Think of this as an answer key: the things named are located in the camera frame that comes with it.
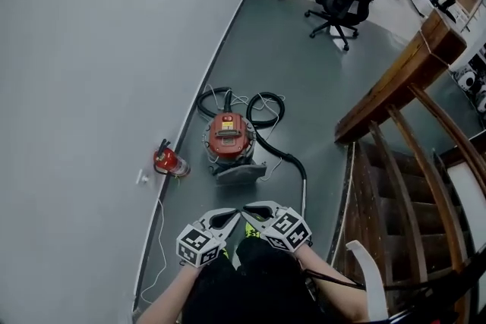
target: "fire extinguisher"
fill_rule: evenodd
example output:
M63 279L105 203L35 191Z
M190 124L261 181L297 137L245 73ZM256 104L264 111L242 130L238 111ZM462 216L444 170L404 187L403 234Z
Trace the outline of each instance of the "fire extinguisher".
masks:
M184 159L168 148L169 144L170 142L164 139L159 149L153 154L153 169L161 175L171 174L177 177L188 175L191 167Z

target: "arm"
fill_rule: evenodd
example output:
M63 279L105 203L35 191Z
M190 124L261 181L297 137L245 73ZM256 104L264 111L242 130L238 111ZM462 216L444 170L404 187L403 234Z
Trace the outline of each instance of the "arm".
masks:
M200 270L184 266L166 291L140 316L137 324L174 324Z
M305 269L314 270L315 272L328 275L340 281L352 282L324 262L307 244L300 246L295 251L295 256ZM325 293L331 303L348 319L353 322L366 322L369 320L366 291L348 288L347 286L320 279L316 279L315 281L319 289Z

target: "wooden staircase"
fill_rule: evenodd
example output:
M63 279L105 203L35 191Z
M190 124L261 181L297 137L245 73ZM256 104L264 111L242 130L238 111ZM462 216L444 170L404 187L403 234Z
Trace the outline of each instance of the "wooden staircase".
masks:
M374 258L383 283L416 285L461 272L475 249L454 186L439 156L423 150L400 109L417 99L457 145L486 196L486 162L458 126L424 91L465 48L463 39L433 12L404 52L336 126L336 142L349 145L346 210L334 266L363 282L346 243L358 240ZM390 149L379 124L391 118L411 155ZM371 134L374 143L362 137ZM390 314L418 292L388 291ZM466 324L473 316L471 291L448 307Z

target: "vacuum cleaner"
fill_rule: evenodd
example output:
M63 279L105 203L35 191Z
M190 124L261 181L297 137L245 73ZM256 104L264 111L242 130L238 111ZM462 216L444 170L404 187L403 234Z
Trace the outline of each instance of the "vacuum cleaner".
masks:
M221 113L215 113L204 107L204 100L212 94L224 93L225 104ZM219 184L247 184L255 182L267 172L265 164L257 165L253 160L256 143L267 152L295 165L302 179L301 214L305 216L307 197L307 173L301 162L292 154L284 153L271 146L261 135L259 129L269 128L281 121L285 114L285 105L275 93L261 92L248 102L246 118L233 112L232 89L220 87L201 93L197 98L197 109L201 114L212 118L204 128L202 143L211 164L210 170ZM277 117L268 121L255 121L252 111L259 100L272 99L279 106Z

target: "vacuum hose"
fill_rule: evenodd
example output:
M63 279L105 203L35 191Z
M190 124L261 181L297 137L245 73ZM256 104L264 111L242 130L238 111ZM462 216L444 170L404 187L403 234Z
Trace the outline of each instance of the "vacuum hose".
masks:
M215 88L214 93L225 93L225 112L231 112L231 100L232 100L232 92L231 88L229 87L221 87L221 88ZM216 114L214 112L211 112L209 109L205 108L203 106L203 101L206 99L208 96L213 94L212 90L209 90L205 93L201 93L197 97L196 105L197 109L204 113L206 116L209 116L210 118L214 118ZM254 105L258 102L259 99L263 98L268 98L268 99L273 99L273 101L276 102L276 104L279 106L279 111L278 111L278 118L272 118L268 121L255 121L252 118L252 112L253 112L253 107ZM257 95L253 96L251 100L248 102L248 107L246 108L246 118L251 122L255 130L261 129L261 128L268 128L272 127L277 121L281 121L283 118L283 115L285 114L286 107L283 103L283 100L280 99L275 93L271 92L261 92L258 93ZM270 154L273 154L277 157L282 158L284 161L292 163L300 172L301 178L302 178L302 197L301 197L301 215L303 218L305 218L305 201L307 198L307 173L305 172L305 168L302 165L302 163L296 159L292 154L284 153L281 152L280 150L276 149L272 145L270 145L267 141L265 141L264 138L258 133L258 131L255 131L257 134L257 142Z

